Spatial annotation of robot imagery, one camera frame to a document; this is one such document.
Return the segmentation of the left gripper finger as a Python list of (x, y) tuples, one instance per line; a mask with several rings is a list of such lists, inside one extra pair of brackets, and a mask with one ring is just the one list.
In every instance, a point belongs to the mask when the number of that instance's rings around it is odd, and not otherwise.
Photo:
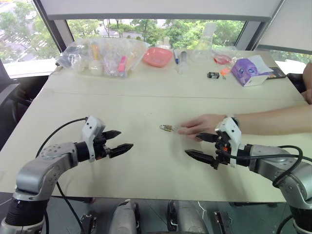
[(121, 144), (113, 149), (110, 149), (110, 152), (109, 152), (109, 158), (114, 158), (116, 156), (119, 156), (119, 155), (122, 155), (126, 152), (128, 152), (131, 148), (133, 147), (133, 144), (130, 144), (130, 143), (124, 143), (124, 144)]
[(104, 132), (104, 138), (106, 140), (110, 140), (110, 139), (113, 139), (115, 137), (117, 137), (118, 135), (120, 135), (121, 132), (120, 131), (117, 131), (117, 130), (110, 130), (110, 131), (106, 131)]

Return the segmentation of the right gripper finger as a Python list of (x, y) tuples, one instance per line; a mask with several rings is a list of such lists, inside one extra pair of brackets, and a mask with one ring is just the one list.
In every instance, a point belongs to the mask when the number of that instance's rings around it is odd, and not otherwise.
[(210, 143), (217, 142), (217, 135), (215, 134), (199, 133), (196, 135), (196, 137), (205, 142), (210, 142)]
[(200, 161), (209, 165), (213, 165), (215, 163), (215, 158), (213, 156), (207, 155), (203, 153), (202, 151), (185, 150), (185, 153), (197, 161)]

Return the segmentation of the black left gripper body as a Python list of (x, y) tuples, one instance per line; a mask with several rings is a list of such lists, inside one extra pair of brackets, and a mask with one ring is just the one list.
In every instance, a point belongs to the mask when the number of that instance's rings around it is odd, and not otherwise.
[(106, 132), (103, 132), (96, 136), (93, 140), (93, 148), (95, 151), (95, 159), (99, 160), (102, 158), (105, 158), (107, 156), (106, 152), (106, 139), (107, 134)]

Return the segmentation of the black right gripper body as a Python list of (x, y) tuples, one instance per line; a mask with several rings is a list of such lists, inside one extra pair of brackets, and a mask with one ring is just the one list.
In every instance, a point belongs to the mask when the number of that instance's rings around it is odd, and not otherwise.
[(215, 143), (215, 161), (213, 162), (213, 168), (218, 169), (219, 164), (228, 165), (230, 163), (231, 145), (229, 143), (230, 137), (226, 132), (216, 130), (217, 139)]

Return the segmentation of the person's bare hand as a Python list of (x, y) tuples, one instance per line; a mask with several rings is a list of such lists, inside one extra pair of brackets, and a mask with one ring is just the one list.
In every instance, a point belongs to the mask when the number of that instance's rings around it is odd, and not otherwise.
[(226, 115), (204, 114), (180, 124), (178, 133), (194, 141), (202, 141), (197, 137), (200, 133), (215, 133), (216, 126)]

